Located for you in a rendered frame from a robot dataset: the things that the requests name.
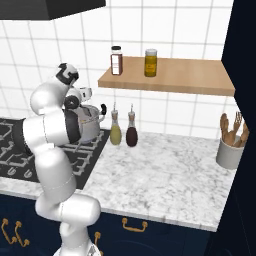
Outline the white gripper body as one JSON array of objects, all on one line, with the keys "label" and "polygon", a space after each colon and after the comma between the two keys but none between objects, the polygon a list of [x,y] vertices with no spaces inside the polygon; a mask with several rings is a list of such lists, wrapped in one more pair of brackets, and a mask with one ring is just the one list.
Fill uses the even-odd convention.
[{"label": "white gripper body", "polygon": [[81,102],[78,108],[78,114],[80,117],[91,117],[90,107],[85,103]]}]

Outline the silver cooking pot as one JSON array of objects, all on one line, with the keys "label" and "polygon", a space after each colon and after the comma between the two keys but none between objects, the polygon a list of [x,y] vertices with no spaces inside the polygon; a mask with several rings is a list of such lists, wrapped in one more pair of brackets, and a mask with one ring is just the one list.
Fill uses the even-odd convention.
[{"label": "silver cooking pot", "polygon": [[91,110],[91,117],[80,117],[80,122],[82,124],[83,132],[80,138],[81,143],[89,143],[94,138],[96,138],[100,133],[100,122],[105,119],[105,115],[107,113],[107,107],[105,104],[101,105],[101,109],[93,105],[88,105]]}]

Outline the wooden slotted spatula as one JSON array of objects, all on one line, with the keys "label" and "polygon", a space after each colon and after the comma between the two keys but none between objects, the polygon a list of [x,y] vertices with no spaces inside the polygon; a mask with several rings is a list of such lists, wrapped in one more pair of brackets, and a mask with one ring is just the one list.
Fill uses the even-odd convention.
[{"label": "wooden slotted spatula", "polygon": [[234,120],[234,124],[233,124],[233,145],[235,144],[235,139],[236,139],[236,133],[241,125],[242,122],[242,114],[241,112],[236,112],[236,116],[235,116],[235,120]]}]

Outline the yellow oil bottle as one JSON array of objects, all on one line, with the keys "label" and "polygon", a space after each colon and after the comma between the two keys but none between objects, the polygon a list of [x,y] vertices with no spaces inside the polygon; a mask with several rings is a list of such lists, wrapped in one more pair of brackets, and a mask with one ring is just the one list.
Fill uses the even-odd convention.
[{"label": "yellow oil bottle", "polygon": [[112,126],[110,130],[110,141],[113,145],[119,145],[121,143],[121,129],[118,124],[118,110],[116,107],[113,107],[113,110],[111,111],[112,116]]}]

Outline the black gas hob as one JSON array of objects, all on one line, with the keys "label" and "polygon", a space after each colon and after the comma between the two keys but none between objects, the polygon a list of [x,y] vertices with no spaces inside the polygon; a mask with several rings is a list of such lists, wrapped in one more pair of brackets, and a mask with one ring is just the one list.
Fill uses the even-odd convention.
[{"label": "black gas hob", "polygon": [[[12,140],[14,119],[0,118],[0,177],[38,183],[33,156],[20,152]],[[82,190],[109,138],[110,131],[101,129],[91,142],[74,143],[62,146],[68,156],[77,188]]]}]

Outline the dark spice jar white label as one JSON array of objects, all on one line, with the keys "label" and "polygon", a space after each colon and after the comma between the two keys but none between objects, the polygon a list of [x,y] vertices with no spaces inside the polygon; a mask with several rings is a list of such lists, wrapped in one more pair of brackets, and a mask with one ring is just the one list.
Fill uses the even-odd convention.
[{"label": "dark spice jar white label", "polygon": [[123,55],[120,46],[111,47],[111,73],[121,75],[123,72]]}]

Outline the dark vinegar bottle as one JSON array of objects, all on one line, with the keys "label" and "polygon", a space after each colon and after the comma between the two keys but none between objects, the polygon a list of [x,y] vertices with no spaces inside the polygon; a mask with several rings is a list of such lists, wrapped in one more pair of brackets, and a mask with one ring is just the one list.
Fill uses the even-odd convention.
[{"label": "dark vinegar bottle", "polygon": [[129,147],[135,147],[138,142],[138,134],[135,127],[135,112],[130,110],[128,112],[129,124],[126,132],[126,143]]}]

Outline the yellow jar silver lid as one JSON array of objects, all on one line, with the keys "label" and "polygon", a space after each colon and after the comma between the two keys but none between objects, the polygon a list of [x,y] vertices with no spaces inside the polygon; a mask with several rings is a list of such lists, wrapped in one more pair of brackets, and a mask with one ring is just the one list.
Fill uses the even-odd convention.
[{"label": "yellow jar silver lid", "polygon": [[145,51],[144,75],[155,77],[157,71],[157,50],[147,49]]}]

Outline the black range hood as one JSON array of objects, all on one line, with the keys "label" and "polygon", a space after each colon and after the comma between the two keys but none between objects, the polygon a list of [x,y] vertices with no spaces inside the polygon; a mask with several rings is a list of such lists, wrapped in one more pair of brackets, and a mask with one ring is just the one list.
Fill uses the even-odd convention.
[{"label": "black range hood", "polygon": [[52,20],[105,5],[106,0],[0,0],[0,20]]}]

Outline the navy base cupboard front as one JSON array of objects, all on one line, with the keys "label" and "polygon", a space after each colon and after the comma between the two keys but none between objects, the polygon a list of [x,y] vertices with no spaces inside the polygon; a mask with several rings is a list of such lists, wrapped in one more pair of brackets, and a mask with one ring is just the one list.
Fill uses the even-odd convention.
[{"label": "navy base cupboard front", "polygon": [[[2,233],[3,218],[8,236],[17,238],[12,245]],[[36,213],[34,200],[0,193],[0,256],[53,256],[61,245],[59,226]]]}]

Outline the wooden spoon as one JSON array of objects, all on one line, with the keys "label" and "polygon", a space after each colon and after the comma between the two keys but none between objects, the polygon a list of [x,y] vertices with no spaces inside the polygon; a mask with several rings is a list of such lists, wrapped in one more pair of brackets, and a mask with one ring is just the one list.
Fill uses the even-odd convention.
[{"label": "wooden spoon", "polygon": [[234,131],[228,130],[229,127],[229,120],[227,118],[227,114],[223,113],[220,118],[220,128],[222,132],[222,141],[231,146],[234,143]]}]

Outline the white utensil holder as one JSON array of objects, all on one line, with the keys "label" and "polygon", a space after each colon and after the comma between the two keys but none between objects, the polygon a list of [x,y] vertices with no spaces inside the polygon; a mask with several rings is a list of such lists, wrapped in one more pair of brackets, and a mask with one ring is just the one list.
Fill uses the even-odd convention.
[{"label": "white utensil holder", "polygon": [[243,147],[229,146],[223,140],[220,140],[216,163],[225,169],[235,170],[238,168],[243,150]]}]

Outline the navy drawer front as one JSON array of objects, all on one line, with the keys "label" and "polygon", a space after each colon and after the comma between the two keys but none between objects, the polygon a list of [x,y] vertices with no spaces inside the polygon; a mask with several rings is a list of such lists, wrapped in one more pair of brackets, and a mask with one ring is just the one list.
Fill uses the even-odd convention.
[{"label": "navy drawer front", "polygon": [[[102,213],[98,221],[88,228],[100,232],[98,248],[103,256],[204,256],[210,237],[208,231],[172,224],[148,221],[143,233],[130,232],[122,227],[123,216]],[[130,227],[142,227],[143,219],[128,219]]]}]

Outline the tall navy cabinet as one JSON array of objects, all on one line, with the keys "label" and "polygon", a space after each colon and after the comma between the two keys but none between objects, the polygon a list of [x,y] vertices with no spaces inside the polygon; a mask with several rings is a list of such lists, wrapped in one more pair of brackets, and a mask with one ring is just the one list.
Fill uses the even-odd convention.
[{"label": "tall navy cabinet", "polygon": [[249,137],[204,256],[256,256],[256,0],[234,0],[222,63]]}]

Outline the wooden wall shelf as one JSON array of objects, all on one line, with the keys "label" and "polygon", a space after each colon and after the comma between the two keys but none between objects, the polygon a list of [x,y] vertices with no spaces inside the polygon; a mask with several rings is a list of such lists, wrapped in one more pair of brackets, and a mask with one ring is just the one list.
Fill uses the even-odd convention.
[{"label": "wooden wall shelf", "polygon": [[98,80],[103,88],[234,96],[235,88],[220,60],[159,58],[155,77],[144,75],[144,58],[123,58],[123,73],[108,69]]}]

